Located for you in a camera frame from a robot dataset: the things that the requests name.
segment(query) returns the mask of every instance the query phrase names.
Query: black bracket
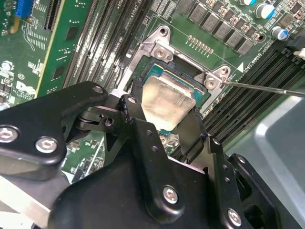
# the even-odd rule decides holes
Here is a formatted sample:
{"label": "black bracket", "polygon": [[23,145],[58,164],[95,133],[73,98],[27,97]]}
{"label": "black bracket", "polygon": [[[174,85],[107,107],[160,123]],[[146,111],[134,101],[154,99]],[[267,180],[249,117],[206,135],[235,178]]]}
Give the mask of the black bracket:
{"label": "black bracket", "polygon": [[[0,127],[12,129],[16,138],[0,142],[0,174],[32,180],[55,177],[66,156],[66,139],[78,114],[102,104],[108,93],[85,82],[1,111]],[[36,143],[47,137],[53,152],[40,152]]]}
{"label": "black bracket", "polygon": [[196,108],[178,125],[181,151],[187,163],[203,169],[209,177],[208,217],[215,228],[251,229],[245,219],[232,165],[221,143],[208,135]]}

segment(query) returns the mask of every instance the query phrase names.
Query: ram slot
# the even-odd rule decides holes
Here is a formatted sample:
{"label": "ram slot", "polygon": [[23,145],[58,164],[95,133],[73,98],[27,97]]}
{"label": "ram slot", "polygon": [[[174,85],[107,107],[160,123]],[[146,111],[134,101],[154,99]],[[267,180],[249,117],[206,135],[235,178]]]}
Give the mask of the ram slot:
{"label": "ram slot", "polygon": [[[255,85],[269,85],[269,81],[270,79],[273,79],[274,72],[279,72],[280,69],[283,68],[283,65],[285,65],[285,63],[287,63],[287,59],[285,57],[282,57],[279,62],[278,65],[273,65],[271,66],[271,68],[269,69],[264,69],[264,75],[266,77],[261,77],[261,78],[257,78],[258,80],[253,81],[252,84]],[[240,98],[251,98],[253,96],[253,94],[255,94],[257,92],[257,90],[247,90],[247,89],[242,89],[242,92],[240,93]],[[225,120],[230,116],[234,116],[236,113],[240,113],[241,109],[243,108],[244,104],[246,103],[246,101],[248,100],[244,100],[244,99],[236,99],[234,100],[232,103],[230,103],[228,106],[226,106],[226,109],[230,109],[230,113],[226,113],[226,115],[222,115],[222,116],[218,116],[215,117],[214,119],[214,125],[211,128],[211,131],[213,133],[216,132],[217,129],[219,129],[219,127],[225,122]]]}
{"label": "ram slot", "polygon": [[[285,55],[278,44],[264,54],[240,82],[289,89],[305,72],[301,61]],[[204,119],[207,131],[228,144],[269,108],[279,95],[244,88],[232,88],[225,98]]]}
{"label": "ram slot", "polygon": [[90,56],[87,58],[86,64],[83,68],[79,82],[91,81],[95,75],[102,56],[104,55],[113,33],[117,27],[120,18],[124,12],[125,5],[128,0],[111,1],[106,17],[102,21],[97,37],[94,39],[93,46],[90,50]]}
{"label": "ram slot", "polygon": [[[294,86],[302,77],[304,76],[304,73],[298,73],[294,78],[290,79],[289,82],[287,84],[285,84],[285,86],[283,86],[283,88],[291,88],[292,86]],[[245,117],[245,121],[243,125],[238,125],[236,126],[233,130],[230,131],[226,131],[226,133],[220,133],[219,137],[224,139],[223,143],[226,145],[228,144],[230,141],[233,140],[233,138],[235,136],[237,136],[241,131],[243,131],[245,128],[249,127],[257,118],[257,116],[259,116],[260,114],[262,114],[269,106],[270,104],[275,103],[280,97],[281,95],[279,94],[275,94],[275,95],[268,95],[266,93],[266,95],[268,97],[271,97],[267,102],[262,102],[261,104],[259,104],[257,107],[258,110],[254,113],[251,114],[250,116]]]}
{"label": "ram slot", "polygon": [[[259,59],[257,64],[255,64],[239,81],[240,83],[252,84],[253,81],[263,73],[263,71],[272,64],[272,62],[278,57],[278,53],[276,51],[270,50],[263,57]],[[227,93],[227,95],[222,99],[222,101],[215,106],[213,109],[213,115],[208,115],[204,122],[206,124],[206,128],[210,128],[211,125],[214,124],[214,121],[223,115],[226,108],[230,106],[232,102],[234,102],[240,94],[244,91],[244,88],[233,87]]]}
{"label": "ram slot", "polygon": [[115,69],[115,63],[117,59],[120,58],[120,54],[125,50],[126,44],[131,40],[131,34],[134,30],[136,24],[138,24],[139,18],[143,19],[144,7],[150,8],[152,2],[149,0],[144,1],[134,1],[134,4],[131,4],[126,14],[124,15],[124,20],[118,27],[117,36],[113,39],[113,44],[110,46],[105,53],[103,59],[107,60],[103,62],[95,75],[94,81],[105,87],[107,90],[113,88],[113,82],[115,81],[115,76],[112,75],[112,70]]}
{"label": "ram slot", "polygon": [[101,14],[102,14],[102,12],[103,12],[102,10],[99,10],[98,3],[99,3],[99,0],[93,0],[93,2],[91,4],[85,25],[81,32],[80,39],[76,46],[75,52],[73,54],[73,57],[72,57],[72,60],[71,60],[70,66],[69,66],[69,70],[68,70],[67,76],[65,78],[65,82],[63,83],[63,88],[71,85],[72,79],[76,77],[76,72],[80,66],[81,60],[83,59],[82,52],[84,50],[86,50],[86,47],[87,47],[86,44],[89,43],[88,39],[90,40],[90,38],[91,38],[91,36],[89,36],[88,34],[92,34],[94,31],[92,29],[93,28],[92,24],[94,25],[94,21],[92,21],[92,20],[94,19],[95,13],[98,11],[98,12],[101,12]]}

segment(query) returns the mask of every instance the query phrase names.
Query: silver screw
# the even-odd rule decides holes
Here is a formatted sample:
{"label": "silver screw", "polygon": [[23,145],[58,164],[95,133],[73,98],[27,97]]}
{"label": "silver screw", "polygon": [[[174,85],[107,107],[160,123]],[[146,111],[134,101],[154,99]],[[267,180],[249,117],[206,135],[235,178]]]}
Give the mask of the silver screw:
{"label": "silver screw", "polygon": [[238,156],[237,158],[241,163],[243,163],[243,164],[246,163],[246,161],[244,160],[244,158],[242,156]]}
{"label": "silver screw", "polygon": [[215,83],[215,80],[213,78],[210,78],[210,79],[207,79],[205,82],[204,82],[204,85],[205,87],[209,90],[212,90],[216,87],[216,83]]}
{"label": "silver screw", "polygon": [[95,87],[93,88],[93,90],[94,90],[95,92],[97,92],[97,93],[100,93],[100,94],[103,93],[103,89],[102,89],[101,87],[99,87],[99,86],[95,86]]}
{"label": "silver screw", "polygon": [[220,145],[220,142],[216,138],[213,138],[213,142],[215,142],[217,145]]}
{"label": "silver screw", "polygon": [[228,72],[229,72],[229,70],[228,70],[227,68],[223,68],[223,69],[221,70],[221,74],[222,74],[222,75],[227,75]]}
{"label": "silver screw", "polygon": [[229,219],[231,220],[231,222],[237,226],[240,227],[242,225],[242,220],[240,219],[239,215],[237,214],[236,211],[234,211],[233,209],[229,209],[228,210],[228,216]]}
{"label": "silver screw", "polygon": [[158,52],[157,52],[157,57],[158,58],[162,58],[164,56],[164,51],[163,50],[159,50]]}
{"label": "silver screw", "polygon": [[178,194],[171,187],[165,187],[163,189],[163,196],[170,204],[175,204],[178,202]]}
{"label": "silver screw", "polygon": [[167,29],[160,29],[160,35],[161,35],[162,37],[166,37],[166,36],[168,35]]}
{"label": "silver screw", "polygon": [[37,140],[35,146],[38,151],[45,153],[45,154],[49,154],[56,150],[57,143],[55,142],[54,139],[52,139],[50,137],[43,137],[43,138]]}
{"label": "silver screw", "polygon": [[17,130],[10,127],[1,127],[0,128],[0,142],[10,143],[15,141],[18,137]]}
{"label": "silver screw", "polygon": [[130,102],[132,102],[133,104],[137,103],[137,101],[136,101],[135,98],[133,98],[133,97],[128,97],[128,100],[129,100]]}

